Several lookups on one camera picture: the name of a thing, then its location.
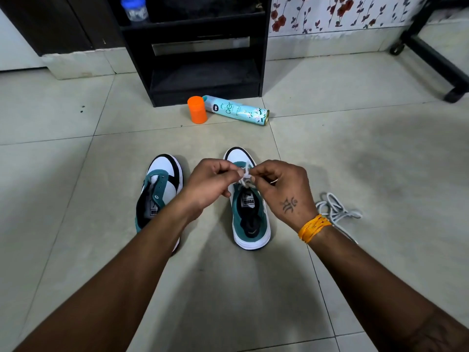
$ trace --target shoe sole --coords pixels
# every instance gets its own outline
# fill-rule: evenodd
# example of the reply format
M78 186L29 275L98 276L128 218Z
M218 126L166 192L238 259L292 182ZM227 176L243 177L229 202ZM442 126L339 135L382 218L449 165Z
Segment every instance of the shoe sole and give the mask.
M147 171L146 171L146 174L148 174L148 171L149 171L151 165L152 165L153 162L156 160L156 158L158 158L159 155L157 155L155 158L153 158L153 160L151 161L150 165L148 166L148 169L147 169ZM177 189L176 189L176 195L177 195L177 194L179 194L179 193L181 192L182 187L184 186L184 178L183 178L183 176L182 176L182 168L181 168L181 165L179 164L179 162L177 161L176 158L174 158L171 154L168 154L168 156L170 156L171 158L174 159L174 161L176 162L176 165L177 165L177 167L178 167L178 169L179 169L179 185L178 185L178 187L177 187ZM176 246L174 246L173 251L171 252L171 254L174 254L174 252L175 252L176 249L178 248L180 240L181 240L180 238L177 239Z
M233 149L239 149L239 150L243 151L248 156L248 158L252 162L252 164L256 165L256 162L254 161L254 159L252 159L252 157L250 156L248 151L245 150L244 148L241 148L241 147L233 147L233 148L230 148L229 150L227 150L225 155L223 156L224 160L228 160L227 159L228 153ZM266 215L266 218L267 218L267 230L266 230L266 233L264 234L264 236L260 240L258 240L256 242L246 242L246 241L243 241L242 239L240 239L238 237L238 235L236 234L235 220L234 219L231 220L231 227L233 228L234 241L236 242L236 244L239 247L241 247L245 250L248 250L248 251L257 250L259 248L262 248L270 241L271 230L270 230L269 216L267 215L267 204L266 204L266 201L264 199L262 199L262 203L264 205L264 214ZM233 195L230 196L230 204L231 204L231 207L233 207Z

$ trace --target teal spray can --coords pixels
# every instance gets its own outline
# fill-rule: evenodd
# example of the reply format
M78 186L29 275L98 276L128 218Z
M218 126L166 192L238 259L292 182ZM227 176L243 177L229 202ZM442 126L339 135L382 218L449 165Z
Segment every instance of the teal spray can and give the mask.
M243 105L238 102L215 98L209 95L204 95L202 98L205 103L205 109L219 115L255 123L261 126L265 125L269 120L269 110L260 107Z

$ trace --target orange container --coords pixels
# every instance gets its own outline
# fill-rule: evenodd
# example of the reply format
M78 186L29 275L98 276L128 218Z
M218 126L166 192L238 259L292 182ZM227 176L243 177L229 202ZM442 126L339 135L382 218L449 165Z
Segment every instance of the orange container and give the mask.
M187 100L189 111L191 112L191 120L193 123L201 124L207 121L207 112L205 111L205 103L200 96L193 96Z

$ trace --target white and teal sneaker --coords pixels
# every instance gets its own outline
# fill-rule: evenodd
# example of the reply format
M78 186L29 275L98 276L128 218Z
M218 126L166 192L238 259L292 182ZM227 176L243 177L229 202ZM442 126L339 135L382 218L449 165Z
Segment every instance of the white and teal sneaker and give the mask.
M182 189L182 169L176 158L160 154L148 167L137 201L135 226L140 232ZM179 245L179 239L173 252Z
M223 157L240 168L253 168L256 164L241 147L233 147ZM239 247L255 250L270 240L270 223L267 205L258 190L237 182L228 187L233 212L233 236Z

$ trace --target hand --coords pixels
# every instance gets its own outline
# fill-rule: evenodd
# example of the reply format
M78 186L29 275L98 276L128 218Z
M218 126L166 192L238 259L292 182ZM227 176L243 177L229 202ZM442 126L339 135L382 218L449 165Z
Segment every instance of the hand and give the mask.
M178 197L188 205L194 220L220 195L229 198L228 185L240 180L243 174L242 169L228 160L203 159L192 171Z
M266 160L251 169L249 174L274 215L296 232L317 216L308 175L303 167L280 160ZM263 177L277 182L269 184Z

